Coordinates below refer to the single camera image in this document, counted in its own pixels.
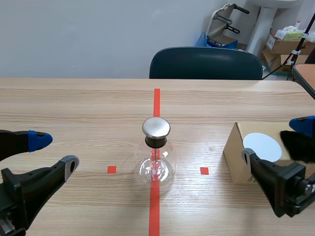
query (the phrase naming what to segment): white sink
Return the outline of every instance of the white sink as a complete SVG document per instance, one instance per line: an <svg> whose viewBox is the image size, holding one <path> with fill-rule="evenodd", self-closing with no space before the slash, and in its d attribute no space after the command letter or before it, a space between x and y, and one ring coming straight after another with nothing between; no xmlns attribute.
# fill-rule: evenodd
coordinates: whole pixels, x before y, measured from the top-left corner
<svg viewBox="0 0 315 236"><path fill-rule="evenodd" d="M302 0L250 0L251 3L268 8L291 8Z"/></svg>

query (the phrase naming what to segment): red tape mark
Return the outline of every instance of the red tape mark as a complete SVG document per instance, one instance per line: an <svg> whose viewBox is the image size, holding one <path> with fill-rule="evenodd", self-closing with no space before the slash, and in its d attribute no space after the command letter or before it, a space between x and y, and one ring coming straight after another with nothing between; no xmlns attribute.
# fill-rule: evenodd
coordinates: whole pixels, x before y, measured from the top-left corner
<svg viewBox="0 0 315 236"><path fill-rule="evenodd" d="M116 173L116 166L108 166L107 167L108 174L115 174Z"/></svg>
<svg viewBox="0 0 315 236"><path fill-rule="evenodd" d="M160 116L160 89L154 89L154 108L153 116ZM155 154L157 155L157 160L159 160L159 149L157 153L152 150L151 161L153 163L153 170L158 170L158 164L154 161ZM159 236L159 178L157 174L152 174L151 187L150 187L150 213L149 213L149 236Z"/></svg>
<svg viewBox="0 0 315 236"><path fill-rule="evenodd" d="M209 175L209 169L208 167L200 167L200 172L202 175Z"/></svg>

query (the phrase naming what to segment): sink pedestal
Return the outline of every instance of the sink pedestal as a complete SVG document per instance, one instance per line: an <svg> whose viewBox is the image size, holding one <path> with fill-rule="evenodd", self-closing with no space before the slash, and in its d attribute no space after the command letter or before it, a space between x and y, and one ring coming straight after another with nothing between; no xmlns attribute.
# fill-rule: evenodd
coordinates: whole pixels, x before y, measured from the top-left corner
<svg viewBox="0 0 315 236"><path fill-rule="evenodd" d="M252 53L260 58L276 12L277 8L261 8L246 52Z"/></svg>

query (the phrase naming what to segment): black tripod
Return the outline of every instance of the black tripod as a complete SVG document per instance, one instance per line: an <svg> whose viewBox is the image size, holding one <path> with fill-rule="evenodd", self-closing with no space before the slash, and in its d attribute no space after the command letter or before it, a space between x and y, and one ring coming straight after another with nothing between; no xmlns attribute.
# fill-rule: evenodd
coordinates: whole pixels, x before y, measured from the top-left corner
<svg viewBox="0 0 315 236"><path fill-rule="evenodd" d="M269 75L271 75L271 74L274 73L275 71L279 70L281 67L285 66L285 65L288 64L288 63L291 65L290 71L292 71L292 68L293 68L293 66L294 66L295 63L296 63L297 57L298 57L299 54L300 54L300 50L301 50L302 45L303 45L303 43L304 43L304 41L305 41L305 38L306 38L306 36L309 34L309 31L310 31L310 29L311 29L311 27L312 27L314 21L315 21L315 13L314 13L314 15L313 15L313 17L312 17L312 19L311 19L309 25L307 26L307 28L306 28L304 34L302 35L301 41L300 41L299 44L297 45L296 50L293 50L293 51L291 52L291 54L288 56L288 58L285 60L285 62L284 62L282 65L280 65L277 69L275 69L274 71L270 72L268 75L266 75L266 76L265 76L264 78L262 78L262 79L267 78Z"/></svg>

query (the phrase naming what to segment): floor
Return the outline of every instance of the floor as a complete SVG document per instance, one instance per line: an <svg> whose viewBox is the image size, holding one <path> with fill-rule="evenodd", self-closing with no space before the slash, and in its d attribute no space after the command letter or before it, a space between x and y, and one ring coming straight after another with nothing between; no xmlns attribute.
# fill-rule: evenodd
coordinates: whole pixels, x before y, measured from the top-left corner
<svg viewBox="0 0 315 236"><path fill-rule="evenodd" d="M268 75L268 71L264 70L262 73L262 77L265 77L266 75ZM264 80L286 80L286 79L287 79L287 76L269 75Z"/></svg>

